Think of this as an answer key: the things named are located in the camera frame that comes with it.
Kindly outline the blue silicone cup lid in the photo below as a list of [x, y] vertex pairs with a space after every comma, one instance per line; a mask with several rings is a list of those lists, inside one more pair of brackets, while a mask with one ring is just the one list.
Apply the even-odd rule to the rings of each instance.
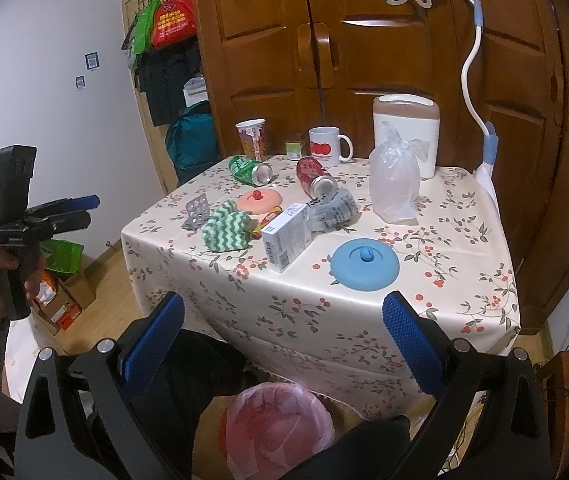
[[399, 257], [387, 244], [372, 238], [355, 238], [331, 256], [330, 271], [343, 286], [358, 292], [375, 292], [399, 277]]

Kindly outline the crushed red cola can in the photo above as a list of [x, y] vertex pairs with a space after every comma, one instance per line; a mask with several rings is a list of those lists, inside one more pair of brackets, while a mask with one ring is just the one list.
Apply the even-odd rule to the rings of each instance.
[[313, 156], [298, 160], [295, 167], [303, 191], [313, 200], [332, 195], [338, 189], [338, 183], [330, 172]]

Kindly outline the crumpled grey printed wrapper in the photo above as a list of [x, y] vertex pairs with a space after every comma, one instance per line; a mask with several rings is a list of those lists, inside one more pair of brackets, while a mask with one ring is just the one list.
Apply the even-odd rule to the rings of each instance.
[[352, 193], [338, 188], [332, 195], [309, 202], [309, 221], [312, 232], [326, 232], [349, 226], [359, 218], [359, 208]]

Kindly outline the white cardboard medicine box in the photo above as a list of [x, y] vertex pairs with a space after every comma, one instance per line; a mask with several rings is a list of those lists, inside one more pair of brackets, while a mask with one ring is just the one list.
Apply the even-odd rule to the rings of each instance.
[[309, 206], [294, 203], [262, 229], [262, 240], [268, 266], [275, 272], [285, 272], [290, 264], [312, 243]]

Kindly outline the green white zigzag cloth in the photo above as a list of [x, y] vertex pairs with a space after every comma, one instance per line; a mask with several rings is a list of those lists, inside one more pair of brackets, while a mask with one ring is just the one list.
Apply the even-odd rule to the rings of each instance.
[[210, 252], [234, 252], [249, 246], [254, 221], [249, 211], [239, 210], [234, 200], [225, 200], [208, 218], [202, 237]]

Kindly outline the small green white box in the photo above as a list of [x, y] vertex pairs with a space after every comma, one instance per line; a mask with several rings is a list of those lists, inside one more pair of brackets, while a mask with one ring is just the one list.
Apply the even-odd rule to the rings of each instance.
[[287, 159], [299, 160], [309, 152], [305, 136], [297, 136], [295, 139], [289, 139], [284, 144], [284, 151]]

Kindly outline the pink silicone cup lid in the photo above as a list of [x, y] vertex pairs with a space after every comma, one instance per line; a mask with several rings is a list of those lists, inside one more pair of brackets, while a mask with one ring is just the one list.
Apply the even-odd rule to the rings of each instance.
[[281, 204], [281, 194], [272, 188], [254, 188], [236, 200], [237, 209], [249, 212], [249, 214], [267, 214]]

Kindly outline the small orange candy wrapper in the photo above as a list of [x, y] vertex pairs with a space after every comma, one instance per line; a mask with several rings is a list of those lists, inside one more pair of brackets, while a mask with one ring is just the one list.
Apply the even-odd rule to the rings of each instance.
[[251, 237], [254, 238], [254, 240], [259, 240], [262, 236], [263, 229], [266, 228], [266, 226], [268, 226], [268, 224], [272, 220], [276, 219], [281, 213], [281, 209], [274, 209], [272, 211], [269, 211], [268, 214], [265, 214], [263, 219], [257, 222], [257, 225], [254, 226], [254, 229], [251, 232]]

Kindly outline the silver pill blister pack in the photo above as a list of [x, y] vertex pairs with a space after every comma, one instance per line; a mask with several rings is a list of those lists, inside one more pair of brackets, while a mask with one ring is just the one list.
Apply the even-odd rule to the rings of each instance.
[[211, 217], [211, 206], [205, 193], [196, 196], [186, 205], [187, 218], [182, 228], [187, 231], [198, 231]]

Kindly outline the wooden wardrobe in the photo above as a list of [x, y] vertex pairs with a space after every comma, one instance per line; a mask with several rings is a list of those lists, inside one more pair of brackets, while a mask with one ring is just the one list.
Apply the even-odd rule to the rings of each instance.
[[[536, 333], [569, 288], [569, 0], [480, 0], [471, 100], [499, 137], [494, 184], [523, 313]], [[269, 151], [320, 125], [373, 149], [373, 100], [426, 96], [441, 110], [437, 160], [475, 169], [482, 139], [460, 70], [475, 31], [463, 0], [430, 9], [385, 0], [196, 0], [218, 144], [242, 149], [236, 124], [266, 120]]]

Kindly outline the cardboard box on floor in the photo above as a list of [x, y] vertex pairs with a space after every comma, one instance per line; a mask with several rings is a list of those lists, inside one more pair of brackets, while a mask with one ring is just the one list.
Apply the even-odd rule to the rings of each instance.
[[32, 312], [55, 335], [68, 330], [94, 300], [96, 293], [83, 272], [59, 275], [45, 270]]

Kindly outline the crushed green soda can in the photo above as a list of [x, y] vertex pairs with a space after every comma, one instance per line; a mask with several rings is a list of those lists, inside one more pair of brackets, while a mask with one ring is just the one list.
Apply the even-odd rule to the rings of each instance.
[[253, 186], [263, 186], [272, 180], [271, 166], [266, 162], [243, 155], [234, 155], [229, 159], [228, 169], [240, 182]]

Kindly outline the green shopping bag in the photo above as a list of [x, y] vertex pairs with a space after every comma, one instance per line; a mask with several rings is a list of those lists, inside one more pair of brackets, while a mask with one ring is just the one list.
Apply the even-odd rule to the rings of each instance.
[[154, 16], [160, 3], [161, 0], [148, 0], [146, 6], [136, 16], [135, 38], [132, 44], [132, 50], [135, 55], [142, 55], [149, 47]]

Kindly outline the teal backpack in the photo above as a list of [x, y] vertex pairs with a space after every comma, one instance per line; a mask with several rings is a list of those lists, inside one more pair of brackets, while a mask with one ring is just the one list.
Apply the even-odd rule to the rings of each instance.
[[183, 110], [165, 137], [165, 147], [176, 172], [178, 186], [220, 161], [217, 134], [208, 101]]

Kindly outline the white mug red logo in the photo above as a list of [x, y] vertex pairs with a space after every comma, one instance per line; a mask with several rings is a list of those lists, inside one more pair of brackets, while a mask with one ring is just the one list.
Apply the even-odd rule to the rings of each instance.
[[309, 129], [311, 154], [324, 167], [336, 167], [350, 162], [354, 157], [352, 140], [338, 127], [321, 126]]

